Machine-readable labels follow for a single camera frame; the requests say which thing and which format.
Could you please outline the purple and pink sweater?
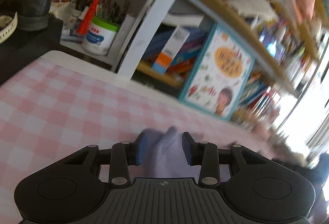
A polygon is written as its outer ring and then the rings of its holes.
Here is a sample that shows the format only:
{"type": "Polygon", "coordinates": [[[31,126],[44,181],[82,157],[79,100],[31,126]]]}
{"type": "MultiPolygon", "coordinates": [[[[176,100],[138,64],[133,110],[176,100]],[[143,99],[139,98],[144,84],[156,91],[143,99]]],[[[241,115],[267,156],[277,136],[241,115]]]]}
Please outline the purple and pink sweater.
{"type": "Polygon", "coordinates": [[[189,166],[182,148],[182,134],[171,126],[165,132],[146,128],[142,163],[131,170],[131,177],[182,178],[198,180],[199,166],[189,166]]]}

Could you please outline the pink plush toy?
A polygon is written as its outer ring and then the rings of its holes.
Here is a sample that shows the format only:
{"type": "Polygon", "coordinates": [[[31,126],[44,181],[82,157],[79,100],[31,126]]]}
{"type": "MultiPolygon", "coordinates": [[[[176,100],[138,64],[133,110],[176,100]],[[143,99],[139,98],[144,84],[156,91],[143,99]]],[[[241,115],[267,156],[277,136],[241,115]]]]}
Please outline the pink plush toy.
{"type": "Polygon", "coordinates": [[[270,139],[270,136],[272,135],[270,129],[267,128],[266,123],[264,122],[257,123],[252,129],[252,133],[262,137],[265,141],[270,139]]]}

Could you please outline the teal children's picture book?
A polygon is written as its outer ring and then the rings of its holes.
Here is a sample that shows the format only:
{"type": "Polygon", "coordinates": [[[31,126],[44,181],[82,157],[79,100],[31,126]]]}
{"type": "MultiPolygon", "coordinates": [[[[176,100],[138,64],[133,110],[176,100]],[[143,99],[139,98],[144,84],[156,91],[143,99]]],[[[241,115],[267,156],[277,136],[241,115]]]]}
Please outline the teal children's picture book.
{"type": "Polygon", "coordinates": [[[228,121],[254,61],[241,42],[214,25],[184,82],[179,101],[228,121]]]}

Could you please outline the pink checkered table mat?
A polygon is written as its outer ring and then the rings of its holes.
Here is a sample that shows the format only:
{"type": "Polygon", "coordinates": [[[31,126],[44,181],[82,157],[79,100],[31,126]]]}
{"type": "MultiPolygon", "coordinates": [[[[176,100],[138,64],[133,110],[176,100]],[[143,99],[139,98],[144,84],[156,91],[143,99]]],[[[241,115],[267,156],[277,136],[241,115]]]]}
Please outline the pink checkered table mat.
{"type": "Polygon", "coordinates": [[[259,135],[142,88],[121,88],[40,58],[1,86],[1,223],[18,223],[13,200],[24,177],[85,147],[109,148],[141,131],[188,131],[221,148],[240,143],[268,158],[259,135]]]}

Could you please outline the white orange carton box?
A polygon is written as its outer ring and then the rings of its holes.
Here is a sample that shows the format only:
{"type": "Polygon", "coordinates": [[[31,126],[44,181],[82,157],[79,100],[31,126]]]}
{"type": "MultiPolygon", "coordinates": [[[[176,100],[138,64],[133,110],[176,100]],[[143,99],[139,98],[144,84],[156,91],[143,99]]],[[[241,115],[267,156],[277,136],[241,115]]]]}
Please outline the white orange carton box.
{"type": "Polygon", "coordinates": [[[158,74],[164,74],[189,35],[188,30],[183,27],[177,27],[154,61],[151,67],[152,70],[158,74]]]}

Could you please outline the white green-lid jar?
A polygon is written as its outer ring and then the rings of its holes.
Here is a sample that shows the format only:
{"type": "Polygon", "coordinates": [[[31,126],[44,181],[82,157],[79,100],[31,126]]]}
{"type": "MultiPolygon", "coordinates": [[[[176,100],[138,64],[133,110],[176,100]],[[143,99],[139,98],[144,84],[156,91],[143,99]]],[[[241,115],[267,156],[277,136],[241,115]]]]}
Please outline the white green-lid jar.
{"type": "Polygon", "coordinates": [[[105,56],[110,50],[120,26],[94,17],[88,26],[87,34],[82,41],[82,48],[94,55],[105,56]]]}

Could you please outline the smartphone with lit screen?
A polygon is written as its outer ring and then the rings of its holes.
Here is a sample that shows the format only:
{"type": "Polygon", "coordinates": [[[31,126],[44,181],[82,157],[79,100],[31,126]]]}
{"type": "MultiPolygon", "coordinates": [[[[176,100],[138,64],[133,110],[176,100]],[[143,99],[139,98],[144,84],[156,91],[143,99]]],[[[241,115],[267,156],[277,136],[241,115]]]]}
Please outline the smartphone with lit screen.
{"type": "Polygon", "coordinates": [[[266,29],[263,29],[259,35],[259,41],[264,45],[270,56],[273,57],[277,63],[281,63],[285,55],[285,47],[278,42],[278,39],[266,29]]]}

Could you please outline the black box platform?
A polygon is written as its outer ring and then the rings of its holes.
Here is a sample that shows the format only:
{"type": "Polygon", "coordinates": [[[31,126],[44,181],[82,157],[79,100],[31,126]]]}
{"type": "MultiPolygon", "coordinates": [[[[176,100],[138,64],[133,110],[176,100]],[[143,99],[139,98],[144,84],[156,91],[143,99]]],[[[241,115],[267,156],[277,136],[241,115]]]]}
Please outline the black box platform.
{"type": "Polygon", "coordinates": [[[1,84],[45,53],[59,48],[63,21],[50,17],[43,30],[16,29],[1,44],[1,84]]]}

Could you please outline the red hanging tassel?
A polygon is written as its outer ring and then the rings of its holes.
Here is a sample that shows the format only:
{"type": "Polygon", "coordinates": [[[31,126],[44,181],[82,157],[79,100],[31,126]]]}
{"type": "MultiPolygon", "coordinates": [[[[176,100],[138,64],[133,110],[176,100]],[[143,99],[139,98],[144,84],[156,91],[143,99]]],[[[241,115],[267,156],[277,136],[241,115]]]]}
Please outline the red hanging tassel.
{"type": "Polygon", "coordinates": [[[97,6],[99,4],[99,0],[93,0],[88,11],[84,15],[83,20],[80,23],[80,26],[78,28],[78,34],[85,35],[88,31],[88,26],[92,22],[92,19],[95,16],[97,6]]]}

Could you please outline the white wristwatch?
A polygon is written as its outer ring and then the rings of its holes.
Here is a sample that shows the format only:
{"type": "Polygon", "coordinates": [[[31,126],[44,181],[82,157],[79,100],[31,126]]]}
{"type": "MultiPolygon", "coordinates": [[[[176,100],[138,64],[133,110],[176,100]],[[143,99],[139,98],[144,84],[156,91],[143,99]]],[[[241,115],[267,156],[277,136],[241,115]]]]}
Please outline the white wristwatch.
{"type": "Polygon", "coordinates": [[[18,25],[18,14],[15,13],[14,17],[10,17],[9,15],[1,15],[0,17],[0,43],[2,44],[6,41],[16,30],[18,25]]]}

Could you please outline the brown leather shoe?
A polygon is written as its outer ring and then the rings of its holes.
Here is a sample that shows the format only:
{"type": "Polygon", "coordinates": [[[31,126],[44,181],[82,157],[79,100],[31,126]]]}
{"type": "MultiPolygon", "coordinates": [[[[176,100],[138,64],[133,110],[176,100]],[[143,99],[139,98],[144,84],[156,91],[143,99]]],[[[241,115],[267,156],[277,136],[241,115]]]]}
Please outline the brown leather shoe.
{"type": "Polygon", "coordinates": [[[17,28],[34,32],[48,26],[51,0],[13,0],[18,16],[17,28]]]}

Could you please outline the white bookshelf frame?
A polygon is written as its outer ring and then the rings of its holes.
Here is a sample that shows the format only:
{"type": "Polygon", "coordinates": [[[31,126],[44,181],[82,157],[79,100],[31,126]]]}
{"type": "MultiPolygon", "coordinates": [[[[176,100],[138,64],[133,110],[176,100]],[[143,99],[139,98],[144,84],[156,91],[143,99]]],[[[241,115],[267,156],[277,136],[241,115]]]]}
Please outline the white bookshelf frame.
{"type": "MultiPolygon", "coordinates": [[[[182,84],[173,77],[153,73],[150,66],[142,60],[142,54],[156,33],[176,0],[147,0],[132,27],[133,36],[128,40],[124,53],[120,55],[121,65],[111,64],[118,74],[129,80],[134,72],[144,73],[153,80],[160,82],[160,91],[176,97],[182,84]]],[[[283,89],[294,94],[285,72],[276,63],[273,57],[256,40],[256,34],[247,22],[224,0],[185,0],[188,5],[202,11],[221,27],[227,28],[235,39],[241,39],[249,53],[251,53],[264,72],[265,79],[270,84],[281,84],[283,89]]]]}

